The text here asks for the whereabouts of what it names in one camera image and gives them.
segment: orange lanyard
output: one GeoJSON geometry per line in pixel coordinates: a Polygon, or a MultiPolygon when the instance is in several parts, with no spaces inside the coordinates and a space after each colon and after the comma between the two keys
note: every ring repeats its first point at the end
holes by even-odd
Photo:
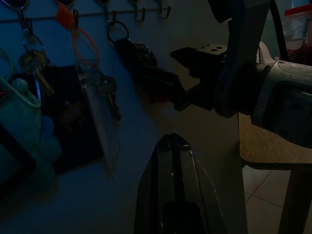
{"type": "Polygon", "coordinates": [[[83,61],[83,63],[85,63],[87,66],[89,67],[98,67],[99,65],[99,52],[98,52],[98,48],[96,46],[96,44],[94,43],[94,41],[92,40],[92,38],[80,27],[77,28],[77,30],[81,31],[82,34],[85,35],[85,37],[91,42],[91,44],[93,45],[96,54],[97,54],[97,61],[95,64],[91,64],[89,63],[87,60],[85,60],[82,55],[80,54],[78,48],[77,48],[77,44],[76,44],[76,35],[75,35],[75,16],[73,13],[71,13],[66,6],[64,6],[62,3],[60,3],[58,0],[55,0],[58,4],[58,12],[55,16],[55,20],[61,25],[63,26],[66,30],[72,31],[72,39],[73,39],[73,45],[74,45],[74,50],[75,53],[77,54],[77,56],[83,61]]]}

